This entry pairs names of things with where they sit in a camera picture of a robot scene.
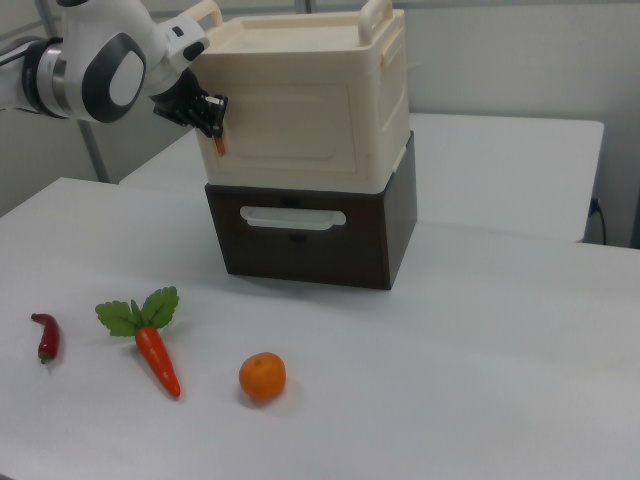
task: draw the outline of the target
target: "orange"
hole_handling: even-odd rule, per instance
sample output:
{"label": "orange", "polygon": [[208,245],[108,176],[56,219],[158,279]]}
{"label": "orange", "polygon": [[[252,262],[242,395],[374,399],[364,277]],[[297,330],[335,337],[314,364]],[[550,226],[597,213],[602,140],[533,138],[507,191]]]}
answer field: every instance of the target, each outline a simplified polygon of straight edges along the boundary
{"label": "orange", "polygon": [[284,390],[287,372],[275,353],[263,352],[249,357],[240,367],[240,387],[253,400],[269,400]]}

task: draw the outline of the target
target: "stacked storage boxes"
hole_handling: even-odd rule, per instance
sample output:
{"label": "stacked storage boxes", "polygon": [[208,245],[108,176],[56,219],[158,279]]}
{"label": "stacked storage boxes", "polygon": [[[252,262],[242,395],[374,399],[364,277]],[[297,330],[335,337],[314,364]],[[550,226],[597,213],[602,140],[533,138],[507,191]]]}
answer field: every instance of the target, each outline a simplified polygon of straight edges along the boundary
{"label": "stacked storage boxes", "polygon": [[203,5],[192,69],[229,103],[222,139],[198,141],[228,272],[390,289],[417,217],[404,13],[223,22]]}

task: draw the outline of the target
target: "dark brown drawer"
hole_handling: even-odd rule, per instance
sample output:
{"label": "dark brown drawer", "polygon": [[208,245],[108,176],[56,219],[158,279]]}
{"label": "dark brown drawer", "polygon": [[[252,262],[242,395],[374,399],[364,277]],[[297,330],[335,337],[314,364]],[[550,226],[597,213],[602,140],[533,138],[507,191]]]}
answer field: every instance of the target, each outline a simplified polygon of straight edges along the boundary
{"label": "dark brown drawer", "polygon": [[[417,218],[413,134],[377,195],[216,185],[206,192],[230,274],[390,289]],[[335,211],[346,221],[325,230],[254,226],[243,207]]]}

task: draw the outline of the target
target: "cream plastic box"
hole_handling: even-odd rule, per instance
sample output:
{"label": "cream plastic box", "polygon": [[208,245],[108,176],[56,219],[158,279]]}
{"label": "cream plastic box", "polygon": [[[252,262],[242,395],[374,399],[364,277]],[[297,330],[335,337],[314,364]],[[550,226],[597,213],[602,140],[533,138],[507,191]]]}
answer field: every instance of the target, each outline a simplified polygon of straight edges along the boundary
{"label": "cream plastic box", "polygon": [[226,153],[198,132],[208,183],[379,193],[409,139],[404,12],[370,0],[360,12],[211,15],[210,47],[192,64],[229,98]]}

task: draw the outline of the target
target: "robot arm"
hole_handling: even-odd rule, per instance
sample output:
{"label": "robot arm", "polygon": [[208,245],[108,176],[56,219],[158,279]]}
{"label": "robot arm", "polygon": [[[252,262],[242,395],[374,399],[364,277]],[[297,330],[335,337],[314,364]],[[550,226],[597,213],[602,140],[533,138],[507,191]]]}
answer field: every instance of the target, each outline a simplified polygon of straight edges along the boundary
{"label": "robot arm", "polygon": [[0,51],[0,109],[109,123],[143,92],[156,114],[222,135],[227,98],[209,96],[188,68],[209,46],[191,16],[158,25],[139,0],[57,2],[64,41],[29,38]]}

